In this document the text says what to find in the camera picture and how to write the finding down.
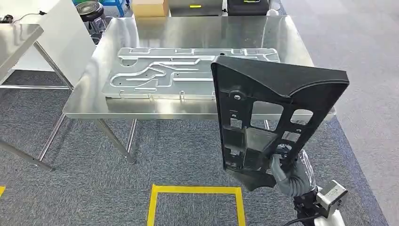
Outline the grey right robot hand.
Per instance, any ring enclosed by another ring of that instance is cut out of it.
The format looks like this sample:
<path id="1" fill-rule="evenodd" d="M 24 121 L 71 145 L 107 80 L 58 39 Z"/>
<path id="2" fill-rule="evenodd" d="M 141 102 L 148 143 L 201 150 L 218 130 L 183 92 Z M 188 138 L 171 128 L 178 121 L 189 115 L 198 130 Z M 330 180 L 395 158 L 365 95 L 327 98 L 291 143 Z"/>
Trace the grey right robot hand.
<path id="1" fill-rule="evenodd" d="M 288 197 L 301 196 L 316 187 L 314 171 L 304 149 L 299 152 L 293 167 L 288 172 L 284 172 L 281 168 L 279 154 L 272 155 L 270 168 L 279 189 Z"/>

